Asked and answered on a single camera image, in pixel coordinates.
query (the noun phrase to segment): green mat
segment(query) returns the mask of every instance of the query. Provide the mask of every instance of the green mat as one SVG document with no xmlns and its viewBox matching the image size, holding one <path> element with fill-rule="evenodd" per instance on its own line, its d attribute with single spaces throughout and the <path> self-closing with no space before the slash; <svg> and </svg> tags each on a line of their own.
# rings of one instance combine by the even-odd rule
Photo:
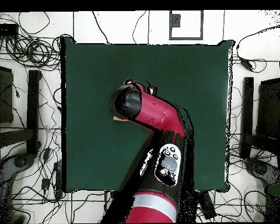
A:
<svg viewBox="0 0 280 224">
<path fill-rule="evenodd" d="M 66 38 L 66 190 L 117 190 L 147 139 L 149 131 L 114 121 L 109 112 L 111 93 L 128 78 L 150 82 L 158 96 L 187 109 L 195 130 L 195 189 L 224 189 L 232 45 L 74 44 Z"/>
</svg>

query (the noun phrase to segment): tangled wires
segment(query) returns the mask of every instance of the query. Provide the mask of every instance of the tangled wires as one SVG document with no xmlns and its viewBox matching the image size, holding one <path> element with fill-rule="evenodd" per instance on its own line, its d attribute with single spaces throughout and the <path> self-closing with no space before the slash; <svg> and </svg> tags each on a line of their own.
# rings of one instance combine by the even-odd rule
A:
<svg viewBox="0 0 280 224">
<path fill-rule="evenodd" d="M 9 15 L 2 14 L 0 16 L 0 20 L 7 20 L 17 24 L 22 32 L 22 34 L 19 33 L 18 37 L 0 37 L 0 54 L 8 54 L 11 57 L 11 59 L 1 57 L 1 60 L 14 60 L 25 67 L 36 67 L 44 71 L 53 71 L 55 69 L 60 71 L 60 38 L 69 37 L 73 41 L 74 38 L 69 34 L 62 34 L 55 38 L 35 37 L 33 36 L 34 34 L 41 32 L 50 24 L 48 15 L 45 13 L 48 19 L 46 26 L 34 33 L 29 33 L 22 27 L 20 15 L 21 12 L 19 13 L 18 22 Z"/>
</svg>

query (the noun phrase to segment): cable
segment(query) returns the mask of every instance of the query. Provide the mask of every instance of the cable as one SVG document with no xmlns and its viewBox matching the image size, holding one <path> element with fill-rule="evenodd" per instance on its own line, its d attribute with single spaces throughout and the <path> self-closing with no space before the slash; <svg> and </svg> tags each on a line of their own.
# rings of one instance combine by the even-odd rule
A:
<svg viewBox="0 0 280 224">
<path fill-rule="evenodd" d="M 143 15 L 145 15 L 146 12 L 147 12 L 147 10 L 142 14 L 142 16 L 139 17 L 139 19 L 137 20 L 136 25 L 135 25 L 135 27 L 134 27 L 134 31 L 133 31 L 132 37 L 133 37 L 133 41 L 135 42 L 135 44 L 136 44 L 136 41 L 135 41 L 135 39 L 134 39 L 134 33 L 135 33 L 135 30 L 136 30 L 136 27 L 137 27 L 138 22 L 140 21 L 141 17 L 143 17 Z"/>
<path fill-rule="evenodd" d="M 61 87 L 59 89 L 56 89 L 55 92 L 53 93 L 53 99 L 57 104 L 61 104 L 60 102 L 56 101 L 56 98 L 55 98 L 56 92 L 59 91 L 60 89 L 61 89 Z"/>
<path fill-rule="evenodd" d="M 75 221 L 75 212 L 76 211 L 78 211 L 79 209 L 81 209 L 85 204 L 86 204 L 86 202 L 87 202 L 87 199 L 90 197 L 90 196 L 102 196 L 102 195 L 104 195 L 104 193 L 102 193 L 102 194 L 96 194 L 96 193 L 91 193 L 91 194 L 89 194 L 87 197 L 86 197 L 86 199 L 84 200 L 84 202 L 83 202 L 83 204 L 81 205 L 81 206 L 79 206 L 78 208 L 76 208 L 74 211 L 73 211 L 73 214 L 72 214 L 72 223 L 74 223 L 74 221 Z"/>
<path fill-rule="evenodd" d="M 27 35 L 31 35 L 31 34 L 38 34 L 40 33 L 41 31 L 43 31 L 49 24 L 50 24 L 50 18 L 48 17 L 47 13 L 44 12 L 45 16 L 47 17 L 48 19 L 48 23 L 42 28 L 40 29 L 39 31 L 35 32 L 35 33 L 28 33 L 22 26 L 21 22 L 20 22 L 20 15 L 21 15 L 22 12 L 19 13 L 19 16 L 18 16 L 18 19 L 19 19 L 19 26 L 20 28 L 27 34 Z"/>
<path fill-rule="evenodd" d="M 108 39 L 107 39 L 107 36 L 104 34 L 104 32 L 102 31 L 102 29 L 100 28 L 99 23 L 97 22 L 95 12 L 92 11 L 92 14 L 93 14 L 93 17 L 94 17 L 94 19 L 95 19 L 95 21 L 96 21 L 97 27 L 99 28 L 100 32 L 101 32 L 101 33 L 103 34 L 103 36 L 105 37 L 105 39 L 106 39 L 106 41 L 107 41 L 107 44 L 109 44 L 109 41 L 108 41 Z"/>
<path fill-rule="evenodd" d="M 239 48 L 240 48 L 240 43 L 244 40 L 244 39 L 246 39 L 246 38 L 248 38 L 248 37 L 251 37 L 251 36 L 253 36 L 253 35 L 256 35 L 256 34 L 260 34 L 260 33 L 264 33 L 264 32 L 266 32 L 266 31 L 269 31 L 269 30 L 272 30 L 272 29 L 276 29 L 276 28 L 280 28 L 280 24 L 279 25 L 276 25 L 276 26 L 274 26 L 274 27 L 267 27 L 267 28 L 265 28 L 265 29 L 262 29 L 262 30 L 260 30 L 260 31 L 258 31 L 258 32 L 256 32 L 256 33 L 253 33 L 253 34 L 249 34 L 248 36 L 246 36 L 246 37 L 243 37 L 240 41 L 239 41 L 239 43 L 238 43 L 238 45 L 236 46 L 236 55 L 237 55 L 237 57 L 239 58 L 239 60 L 241 61 L 241 62 L 244 62 L 244 61 L 246 61 L 246 62 L 254 62 L 254 64 L 255 64 L 255 68 L 256 68 L 256 61 L 258 62 L 258 61 L 264 61 L 265 62 L 265 67 L 264 67 L 264 69 L 262 69 L 261 71 L 254 71 L 254 69 L 253 68 L 251 68 L 251 69 L 249 69 L 251 72 L 253 72 L 253 73 L 260 73 L 260 72 L 262 72 L 262 71 L 264 71 L 265 69 L 266 69 L 266 67 L 267 67 L 267 61 L 265 60 L 265 59 L 263 59 L 263 58 L 258 58 L 258 59 L 245 59 L 245 58 L 242 58 L 240 55 L 239 55 Z"/>
</svg>

